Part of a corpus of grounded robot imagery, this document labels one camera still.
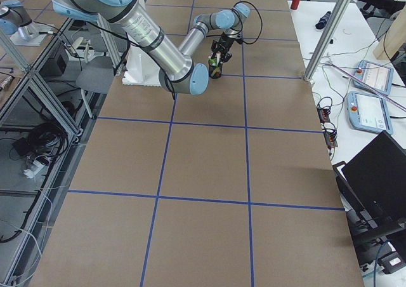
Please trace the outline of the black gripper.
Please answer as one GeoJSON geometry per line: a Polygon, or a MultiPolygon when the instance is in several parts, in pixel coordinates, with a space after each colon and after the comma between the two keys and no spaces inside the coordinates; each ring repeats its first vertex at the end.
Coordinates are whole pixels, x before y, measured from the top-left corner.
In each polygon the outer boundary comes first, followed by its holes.
{"type": "Polygon", "coordinates": [[[222,62],[229,61],[232,57],[232,54],[229,51],[234,42],[242,44],[243,39],[240,36],[230,37],[226,34],[222,34],[219,39],[215,39],[211,45],[211,61],[219,62],[219,53],[222,53],[222,62]]]}

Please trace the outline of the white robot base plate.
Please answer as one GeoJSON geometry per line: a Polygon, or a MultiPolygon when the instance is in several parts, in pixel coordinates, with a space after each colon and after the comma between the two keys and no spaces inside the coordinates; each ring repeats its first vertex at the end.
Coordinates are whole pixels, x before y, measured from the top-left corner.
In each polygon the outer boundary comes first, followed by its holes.
{"type": "Polygon", "coordinates": [[[130,47],[122,83],[128,86],[159,87],[159,66],[141,49],[130,47]]]}

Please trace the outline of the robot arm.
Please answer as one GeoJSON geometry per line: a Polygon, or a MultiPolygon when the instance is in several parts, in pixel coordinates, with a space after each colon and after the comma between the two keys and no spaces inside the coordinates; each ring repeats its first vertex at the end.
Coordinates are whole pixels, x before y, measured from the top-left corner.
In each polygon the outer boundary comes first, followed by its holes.
{"type": "Polygon", "coordinates": [[[210,59],[215,60],[216,65],[226,63],[232,57],[230,48],[233,43],[242,43],[243,24],[249,15],[250,9],[244,3],[236,3],[229,10],[200,14],[195,17],[179,50],[184,55],[192,56],[210,31],[221,30],[219,39],[212,43],[210,59]]]}
{"type": "Polygon", "coordinates": [[[200,95],[209,76],[204,64],[194,63],[166,36],[139,0],[52,0],[54,10],[67,17],[94,22],[102,16],[120,25],[138,47],[159,66],[160,85],[172,94],[200,95]]]}

